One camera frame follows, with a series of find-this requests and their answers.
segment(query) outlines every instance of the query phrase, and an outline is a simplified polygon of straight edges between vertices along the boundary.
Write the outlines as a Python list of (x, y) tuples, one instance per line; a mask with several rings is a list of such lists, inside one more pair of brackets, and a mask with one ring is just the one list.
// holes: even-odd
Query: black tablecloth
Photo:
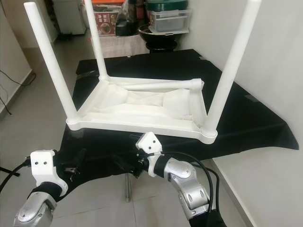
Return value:
[[(222, 72), (211, 62), (199, 57), (194, 50), (184, 50), (109, 58), (105, 59), (105, 63), (108, 74), (113, 77), (175, 80), (201, 78), (205, 82), (202, 92), (208, 111)], [(79, 109), (98, 83), (96, 60), (80, 61), (76, 73), (78, 79), (72, 98)], [(299, 148), (287, 123), (236, 83), (232, 86), (217, 131), (218, 137), (211, 145), (196, 139), (157, 137), (164, 151), (183, 151), (200, 160), (260, 147)], [(68, 161), (82, 148), (87, 149), (86, 157), (90, 162), (84, 164), (84, 174), (81, 174), (79, 182), (121, 174), (125, 170), (116, 164), (117, 159), (122, 157), (131, 165), (137, 163), (134, 148), (136, 141), (129, 138), (130, 134), (141, 135), (96, 129), (71, 131), (66, 127), (60, 159), (62, 162)]]

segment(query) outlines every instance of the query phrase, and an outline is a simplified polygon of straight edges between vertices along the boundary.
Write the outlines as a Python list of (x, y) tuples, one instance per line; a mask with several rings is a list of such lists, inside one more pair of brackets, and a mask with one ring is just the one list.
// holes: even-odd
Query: white wall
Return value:
[[(191, 0), (194, 48), (223, 69), (245, 0)], [(282, 117), (303, 145), (303, 1), (263, 0), (236, 82)], [(258, 227), (302, 226), (303, 150), (259, 148), (215, 158)]]
[[(19, 83), (22, 83), (31, 72), (31, 68), (9, 26), (2, 7), (0, 7), (0, 69)], [(0, 73), (0, 84), (1, 99), (7, 103), (19, 88), (19, 85), (10, 81), (2, 73)], [(0, 112), (3, 108), (4, 105), (1, 102)]]
[(35, 1), (37, 3), (48, 37), (50, 41), (53, 42), (58, 34), (47, 14), (44, 0), (2, 0), (6, 17), (21, 48), (38, 47), (34, 32), (23, 6), (23, 3), (28, 1)]

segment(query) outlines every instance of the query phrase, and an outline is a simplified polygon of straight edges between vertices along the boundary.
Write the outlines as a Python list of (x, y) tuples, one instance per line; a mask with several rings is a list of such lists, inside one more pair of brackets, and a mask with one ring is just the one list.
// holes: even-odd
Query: tiled floor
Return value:
[[(76, 81), (79, 60), (93, 58), (93, 51), (85, 36), (54, 46), (70, 92)], [(44, 63), (36, 70), (37, 79), (26, 87), (0, 123), (0, 165), (13, 169), (25, 156), (38, 149), (58, 149), (64, 127), (65, 114)], [(23, 168), (19, 178), (13, 177), (0, 196), (0, 227), (12, 226), (17, 210), (24, 204), (35, 180), (29, 168)], [(198, 178), (207, 185), (200, 169)], [(0, 173), (0, 181), (6, 174)], [(143, 173), (131, 178), (132, 200), (125, 201), (123, 175), (97, 179), (79, 186), (58, 203), (51, 227), (188, 227), (177, 193), (172, 185), (160, 177)], [(229, 227), (244, 227), (244, 222), (228, 197), (220, 188), (222, 216)]]

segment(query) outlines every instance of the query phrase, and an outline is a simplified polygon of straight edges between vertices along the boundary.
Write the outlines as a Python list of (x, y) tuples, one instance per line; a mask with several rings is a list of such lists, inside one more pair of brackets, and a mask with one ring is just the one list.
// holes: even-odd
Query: clear plastic container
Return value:
[(156, 35), (187, 33), (191, 10), (150, 11), (149, 29)]

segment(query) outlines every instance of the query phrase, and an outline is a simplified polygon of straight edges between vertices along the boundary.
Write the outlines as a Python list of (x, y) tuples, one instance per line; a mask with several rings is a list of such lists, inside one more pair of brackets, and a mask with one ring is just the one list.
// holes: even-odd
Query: green container lid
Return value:
[(148, 0), (146, 9), (149, 11), (185, 10), (188, 0)]

